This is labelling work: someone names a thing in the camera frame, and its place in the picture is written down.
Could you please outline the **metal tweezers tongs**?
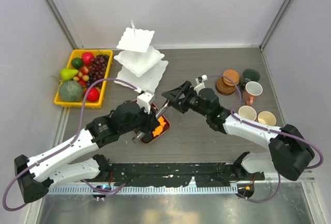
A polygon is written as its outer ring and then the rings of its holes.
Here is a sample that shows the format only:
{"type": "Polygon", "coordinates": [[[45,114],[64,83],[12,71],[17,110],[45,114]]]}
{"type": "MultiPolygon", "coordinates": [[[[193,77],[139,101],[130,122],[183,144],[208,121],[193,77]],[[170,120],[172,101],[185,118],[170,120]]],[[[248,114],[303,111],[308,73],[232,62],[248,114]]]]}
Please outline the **metal tweezers tongs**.
{"type": "MultiPolygon", "coordinates": [[[[156,112],[156,119],[160,118],[164,112],[170,107],[171,103],[169,100],[166,100],[165,103],[161,106],[160,109],[156,112]]],[[[141,140],[145,136],[145,133],[141,131],[137,132],[137,134],[132,138],[132,142],[136,144],[136,140],[141,140]]]]}

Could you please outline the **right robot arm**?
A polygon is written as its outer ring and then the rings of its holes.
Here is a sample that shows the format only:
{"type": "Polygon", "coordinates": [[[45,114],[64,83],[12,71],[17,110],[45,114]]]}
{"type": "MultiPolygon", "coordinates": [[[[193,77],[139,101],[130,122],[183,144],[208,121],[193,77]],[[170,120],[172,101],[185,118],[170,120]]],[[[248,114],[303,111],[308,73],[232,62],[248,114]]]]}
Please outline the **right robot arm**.
{"type": "Polygon", "coordinates": [[[278,172],[284,178],[296,181],[315,157],[312,148],[303,142],[302,135],[293,125],[267,126],[234,114],[220,104],[211,88],[195,91],[186,81],[162,96],[181,113],[192,110],[205,116],[212,130],[244,138],[268,151],[264,154],[248,153],[240,159],[234,167],[234,174],[241,180],[257,172],[278,172]]]}

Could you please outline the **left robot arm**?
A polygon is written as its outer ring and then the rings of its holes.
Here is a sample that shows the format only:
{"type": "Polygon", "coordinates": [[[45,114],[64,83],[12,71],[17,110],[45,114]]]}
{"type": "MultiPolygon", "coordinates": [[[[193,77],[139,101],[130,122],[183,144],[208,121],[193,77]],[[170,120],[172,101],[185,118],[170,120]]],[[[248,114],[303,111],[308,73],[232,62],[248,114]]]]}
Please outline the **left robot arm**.
{"type": "Polygon", "coordinates": [[[111,170],[103,155],[95,155],[84,163],[72,164],[72,161],[116,142],[128,132],[153,132],[160,126],[161,116],[161,110],[146,110],[135,101],[125,101],[108,115],[92,120],[62,144],[33,157],[16,157],[15,175],[24,203],[37,201],[50,189],[67,182],[95,178],[106,181],[111,170]]]}

